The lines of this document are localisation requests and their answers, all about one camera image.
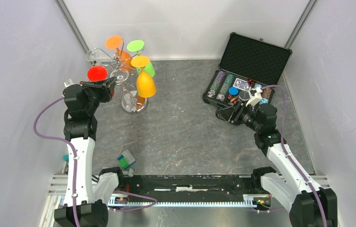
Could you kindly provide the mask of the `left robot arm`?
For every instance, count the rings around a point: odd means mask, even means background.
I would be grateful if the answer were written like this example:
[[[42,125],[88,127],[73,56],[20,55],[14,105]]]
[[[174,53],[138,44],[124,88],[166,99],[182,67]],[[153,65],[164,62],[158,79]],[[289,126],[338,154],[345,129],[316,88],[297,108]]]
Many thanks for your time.
[[[71,84],[62,92],[67,107],[63,133],[68,144],[68,181],[62,208],[54,211],[54,220],[62,227],[107,226],[111,195],[126,187],[119,167],[103,169],[97,184],[92,184],[92,158],[98,125],[95,112],[100,103],[112,99],[115,85],[116,78],[111,77]]]

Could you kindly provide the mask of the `red plastic wine glass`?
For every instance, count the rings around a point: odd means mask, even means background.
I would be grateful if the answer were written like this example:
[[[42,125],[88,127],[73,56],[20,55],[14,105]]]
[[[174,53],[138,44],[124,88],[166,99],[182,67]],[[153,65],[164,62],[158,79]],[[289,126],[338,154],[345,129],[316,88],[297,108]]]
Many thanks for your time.
[[[100,65],[92,66],[87,72],[87,77],[90,82],[98,82],[109,79],[107,69]]]

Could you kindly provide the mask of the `clear flute glass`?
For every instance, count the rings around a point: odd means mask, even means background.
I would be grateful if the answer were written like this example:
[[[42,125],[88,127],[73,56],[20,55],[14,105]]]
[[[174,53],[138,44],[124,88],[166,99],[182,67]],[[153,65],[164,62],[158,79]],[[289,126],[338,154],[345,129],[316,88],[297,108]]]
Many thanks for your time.
[[[130,73],[125,69],[115,69],[111,72],[111,77],[116,78],[116,85],[121,87],[121,106],[122,109],[129,113],[134,114],[137,110],[137,99],[126,87],[126,81]]]

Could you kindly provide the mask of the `yellow plastic wine glass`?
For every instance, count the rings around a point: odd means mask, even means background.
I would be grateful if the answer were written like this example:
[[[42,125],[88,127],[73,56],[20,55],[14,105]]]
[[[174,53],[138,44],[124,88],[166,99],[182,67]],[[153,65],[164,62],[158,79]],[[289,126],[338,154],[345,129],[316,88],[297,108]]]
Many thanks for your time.
[[[136,87],[138,95],[143,98],[149,98],[156,94],[156,86],[154,80],[150,75],[141,72],[136,80]]]

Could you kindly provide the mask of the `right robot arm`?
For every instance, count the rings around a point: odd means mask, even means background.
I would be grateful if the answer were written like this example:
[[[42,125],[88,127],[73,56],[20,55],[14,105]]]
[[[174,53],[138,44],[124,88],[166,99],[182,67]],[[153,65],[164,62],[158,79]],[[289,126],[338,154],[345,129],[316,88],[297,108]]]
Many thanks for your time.
[[[293,227],[338,226],[337,195],[313,179],[292,154],[283,134],[276,128],[277,108],[261,104],[253,111],[243,103],[218,108],[216,116],[254,131],[256,146],[277,167],[255,169],[251,188],[269,192],[288,212]]]

